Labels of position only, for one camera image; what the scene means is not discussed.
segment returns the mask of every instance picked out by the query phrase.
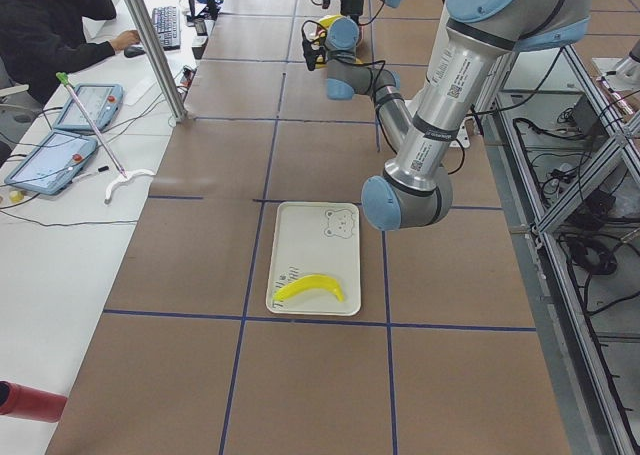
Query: yellow banana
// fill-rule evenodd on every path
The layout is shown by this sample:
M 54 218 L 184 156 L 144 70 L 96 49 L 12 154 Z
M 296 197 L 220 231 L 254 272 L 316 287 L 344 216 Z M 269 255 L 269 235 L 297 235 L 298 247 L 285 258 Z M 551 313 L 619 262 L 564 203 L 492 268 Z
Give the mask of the yellow banana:
M 298 280 L 294 280 L 293 282 L 286 284 L 284 287 L 276 290 L 276 293 L 273 294 L 273 299 L 278 302 L 282 302 L 288 298 L 295 297 L 299 293 L 314 288 L 327 290 L 333 293 L 338 301 L 344 302 L 344 293 L 342 292 L 342 288 L 340 288 L 338 281 L 329 275 L 321 275 L 319 273 L 306 275 Z

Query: black jacket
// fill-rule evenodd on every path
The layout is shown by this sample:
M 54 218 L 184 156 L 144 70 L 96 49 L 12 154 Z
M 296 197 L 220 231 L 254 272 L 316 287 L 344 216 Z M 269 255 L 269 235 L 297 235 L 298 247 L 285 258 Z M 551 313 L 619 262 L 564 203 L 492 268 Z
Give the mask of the black jacket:
M 77 72 L 115 54 L 109 42 L 87 43 L 82 17 L 111 20 L 111 0 L 0 0 L 0 57 L 16 82 L 44 104 L 56 72 Z

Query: green handle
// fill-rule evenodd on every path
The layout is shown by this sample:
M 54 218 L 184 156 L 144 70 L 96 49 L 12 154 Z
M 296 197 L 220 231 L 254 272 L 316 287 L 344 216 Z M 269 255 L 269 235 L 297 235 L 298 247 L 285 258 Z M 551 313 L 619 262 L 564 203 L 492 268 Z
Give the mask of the green handle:
M 66 73 L 58 72 L 56 73 L 56 77 L 58 78 L 58 80 L 60 80 L 60 83 L 63 84 L 64 86 L 70 85 L 69 76 Z

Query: table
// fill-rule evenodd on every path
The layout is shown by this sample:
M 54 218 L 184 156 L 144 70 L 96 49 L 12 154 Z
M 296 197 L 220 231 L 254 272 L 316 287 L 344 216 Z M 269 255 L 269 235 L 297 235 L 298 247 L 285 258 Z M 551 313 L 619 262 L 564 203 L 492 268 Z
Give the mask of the table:
M 154 6 L 178 4 L 180 0 L 146 0 Z M 124 2 L 118 17 L 107 21 L 96 41 L 110 39 L 133 27 Z M 181 49 L 165 52 L 172 73 L 179 76 L 184 65 L 195 66 L 191 40 L 195 30 L 183 26 Z M 114 124 L 150 113 L 131 125 L 105 132 L 110 146 L 127 169 L 156 171 L 175 125 L 163 101 L 147 56 L 127 59 L 122 53 L 78 73 L 72 83 L 119 83 L 125 89 L 124 104 Z M 64 104 L 62 87 L 47 107 Z M 53 122 L 57 112 L 49 112 Z M 24 143 L 39 143 L 49 131 L 40 117 L 27 131 Z M 14 153 L 28 153 L 18 146 Z M 0 169 L 4 180 L 16 162 Z M 139 177 L 117 188 L 110 205 L 103 203 L 105 189 L 117 171 L 104 150 L 87 164 L 85 173 L 109 165 L 110 170 L 86 177 L 55 197 L 38 197 L 8 213 L 42 223 L 130 221 L 111 225 L 44 228 L 0 214 L 3 241 L 3 310 L 0 324 L 2 375 L 0 378 L 55 393 L 68 394 L 102 311 L 131 235 L 144 206 L 150 177 Z M 9 205 L 10 187 L 1 187 L 2 206 Z M 6 453 L 42 454 L 55 424 L 0 418 L 0 444 Z
M 416 84 L 440 8 L 383 11 L 362 48 Z M 357 203 L 391 156 L 301 61 L 324 14 L 225 1 L 48 454 L 570 453 L 477 136 L 440 224 L 361 219 L 357 315 L 267 311 L 278 204 Z

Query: chair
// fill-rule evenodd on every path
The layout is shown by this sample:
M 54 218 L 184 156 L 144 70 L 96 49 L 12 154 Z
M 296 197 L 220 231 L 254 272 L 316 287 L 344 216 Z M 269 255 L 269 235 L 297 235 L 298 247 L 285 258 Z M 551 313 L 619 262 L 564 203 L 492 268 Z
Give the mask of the chair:
M 27 92 L 27 85 L 13 83 L 0 59 L 0 165 L 42 110 Z

